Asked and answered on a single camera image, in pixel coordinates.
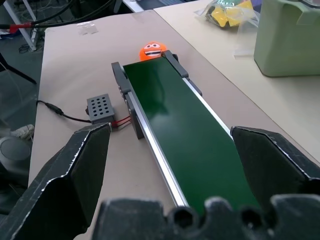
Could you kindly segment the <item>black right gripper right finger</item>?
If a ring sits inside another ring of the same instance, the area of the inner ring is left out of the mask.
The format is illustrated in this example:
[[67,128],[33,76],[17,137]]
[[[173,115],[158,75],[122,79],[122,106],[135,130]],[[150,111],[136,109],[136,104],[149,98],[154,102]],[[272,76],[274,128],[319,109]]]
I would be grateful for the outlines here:
[[280,133],[233,126],[230,130],[249,187],[264,211],[271,197],[320,193],[320,168]]

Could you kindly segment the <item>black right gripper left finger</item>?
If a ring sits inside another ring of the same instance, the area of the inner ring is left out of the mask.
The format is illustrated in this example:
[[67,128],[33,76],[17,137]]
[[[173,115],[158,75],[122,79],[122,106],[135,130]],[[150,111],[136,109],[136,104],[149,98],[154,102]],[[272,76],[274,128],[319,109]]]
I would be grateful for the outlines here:
[[73,133],[0,221],[2,240],[73,240],[92,223],[101,193],[112,126]]

